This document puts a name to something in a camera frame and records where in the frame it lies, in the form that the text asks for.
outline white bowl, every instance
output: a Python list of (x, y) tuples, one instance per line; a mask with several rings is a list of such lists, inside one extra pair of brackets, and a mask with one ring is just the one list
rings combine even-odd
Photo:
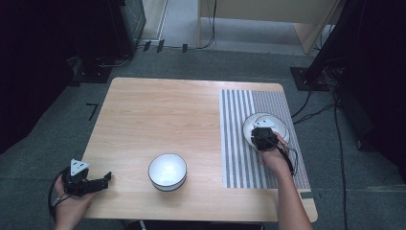
[(260, 123), (264, 120), (270, 120), (275, 126), (272, 127), (273, 131), (276, 131), (280, 134), (280, 136), (285, 140), (287, 143), (290, 141), (290, 133), (287, 125), (276, 115), (270, 113), (254, 113), (249, 116), (243, 126), (242, 132), (244, 134), (245, 140), (252, 146), (254, 149), (256, 148), (251, 140), (252, 130), (255, 128), (256, 123)]
[(156, 157), (148, 168), (148, 176), (158, 190), (169, 192), (181, 187), (186, 180), (185, 160), (173, 153)]

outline wooden table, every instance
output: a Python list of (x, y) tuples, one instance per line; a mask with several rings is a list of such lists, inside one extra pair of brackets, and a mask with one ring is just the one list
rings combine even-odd
[[(222, 185), (220, 89), (283, 91), (274, 83), (114, 79), (82, 158), (89, 179), (110, 171), (113, 178), (86, 217), (277, 221), (277, 190)], [(174, 192), (158, 191), (147, 175), (149, 163), (167, 152), (188, 164), (188, 178)], [(303, 204), (315, 221), (314, 200)]]

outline human hand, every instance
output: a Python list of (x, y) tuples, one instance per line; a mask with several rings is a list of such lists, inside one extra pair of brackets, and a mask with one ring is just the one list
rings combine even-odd
[[(57, 196), (60, 196), (60, 200), (69, 196), (64, 193), (62, 176), (57, 179), (55, 190)], [(75, 229), (95, 195), (95, 193), (82, 197), (72, 195), (60, 202), (56, 206), (56, 230)]]
[[(278, 147), (284, 150), (287, 155), (289, 155), (289, 149), (284, 146), (285, 144), (287, 144), (286, 141), (280, 136), (278, 132), (274, 133), (278, 136), (278, 140), (280, 141), (278, 143)], [(259, 150), (258, 153), (262, 156), (261, 164), (266, 165), (273, 172), (289, 172), (289, 167), (277, 148), (271, 150)]]

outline striped mat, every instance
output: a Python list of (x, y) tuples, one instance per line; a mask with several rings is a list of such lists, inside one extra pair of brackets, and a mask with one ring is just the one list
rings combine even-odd
[(277, 189), (275, 176), (260, 164), (260, 156), (244, 138), (242, 127), (254, 113), (270, 113), (284, 121), (290, 131), (289, 146), (298, 152), (297, 189), (310, 189), (305, 164), (283, 92), (220, 90), (220, 127), (223, 186), (226, 188)]

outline cable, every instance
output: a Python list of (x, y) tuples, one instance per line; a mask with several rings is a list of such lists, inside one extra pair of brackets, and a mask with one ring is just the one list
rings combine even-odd
[(295, 176), (298, 173), (299, 153), (295, 149), (289, 147), (288, 145), (285, 145), (281, 141), (280, 141), (280, 143), (283, 145), (283, 148), (288, 148), (289, 150), (293, 150), (293, 152), (295, 152), (295, 166), (294, 166), (294, 170), (293, 170), (294, 171), (293, 176)]
[(66, 169), (62, 170), (61, 172), (59, 172), (59, 173), (57, 174), (57, 176), (54, 178), (53, 182), (51, 183), (51, 187), (50, 187), (50, 190), (49, 190), (49, 192), (48, 192), (48, 211), (49, 211), (50, 216), (53, 218), (54, 221), (55, 221), (55, 219), (56, 219), (56, 214), (55, 214), (55, 207), (56, 207), (56, 206), (53, 205), (53, 202), (52, 202), (52, 200), (51, 200), (51, 199), (52, 199), (52, 193), (53, 193), (53, 191), (54, 191), (54, 187), (55, 187), (55, 184), (56, 184), (57, 179), (58, 179), (65, 171), (66, 171)]
[(102, 64), (102, 65), (99, 65), (99, 67), (103, 67), (103, 68), (104, 67), (120, 67), (120, 66), (125, 65), (130, 59), (131, 59), (131, 56), (128, 56), (128, 58), (124, 62), (122, 62), (120, 64), (113, 64), (113, 65)]
[(55, 208), (56, 208), (57, 205), (60, 204), (62, 201), (64, 201), (65, 199), (67, 199), (67, 198), (69, 198), (69, 197), (72, 196), (72, 195), (68, 195), (68, 196), (66, 196), (66, 197), (63, 198), (63, 199), (60, 199), (60, 198), (63, 197), (64, 195), (66, 195), (66, 194), (63, 194), (63, 195), (61, 195), (60, 197), (58, 197), (58, 198), (56, 199), (56, 201), (54, 202), (54, 207), (55, 207)]
[(311, 113), (311, 114), (307, 114), (307, 115), (303, 116), (301, 119), (299, 119), (298, 121), (294, 122), (293, 125), (296, 125), (296, 124), (298, 124), (298, 123), (300, 123), (300, 122), (303, 122), (303, 121), (305, 121), (305, 120), (308, 120), (308, 119), (312, 118), (313, 116), (319, 115), (319, 114), (321, 114), (323, 111), (326, 111), (326, 110), (328, 110), (328, 109), (330, 109), (330, 108), (333, 108), (334, 106), (335, 106), (335, 103), (326, 105), (326, 106), (324, 106), (322, 109), (320, 109), (319, 111), (317, 111), (317, 112), (315, 112), (315, 113)]
[(292, 116), (290, 116), (290, 118), (296, 117), (299, 113), (302, 112), (302, 110), (304, 110), (305, 106), (306, 106), (307, 103), (308, 103), (308, 100), (310, 99), (310, 95), (311, 95), (312, 92), (313, 92), (312, 87), (310, 87), (310, 89), (308, 90), (307, 98), (305, 99), (304, 105), (302, 105), (302, 107), (301, 107), (295, 114), (293, 114)]
[(340, 145), (340, 160), (341, 160), (341, 178), (343, 181), (343, 215), (344, 215), (344, 226), (345, 229), (349, 229), (348, 220), (347, 220), (347, 182), (346, 182), (346, 173), (345, 173), (345, 165), (344, 165), (344, 149), (343, 149), (343, 140), (341, 137), (340, 127), (338, 126), (338, 118), (337, 118), (337, 106), (338, 101), (334, 106), (334, 120), (335, 120), (335, 127), (337, 129), (338, 141)]
[(216, 13), (216, 10), (217, 10), (217, 0), (214, 1), (213, 24), (212, 24), (212, 22), (211, 22), (211, 20), (210, 20), (210, 17), (209, 17), (209, 24), (210, 24), (210, 27), (212, 28), (212, 37), (210, 38), (209, 42), (208, 42), (205, 46), (203, 46), (203, 47), (197, 47), (197, 48), (196, 48), (197, 50), (206, 49), (206, 48), (210, 47), (210, 46), (213, 44), (213, 42), (216, 44), (216, 40), (215, 40), (215, 25), (214, 25), (214, 23), (215, 23), (215, 13)]

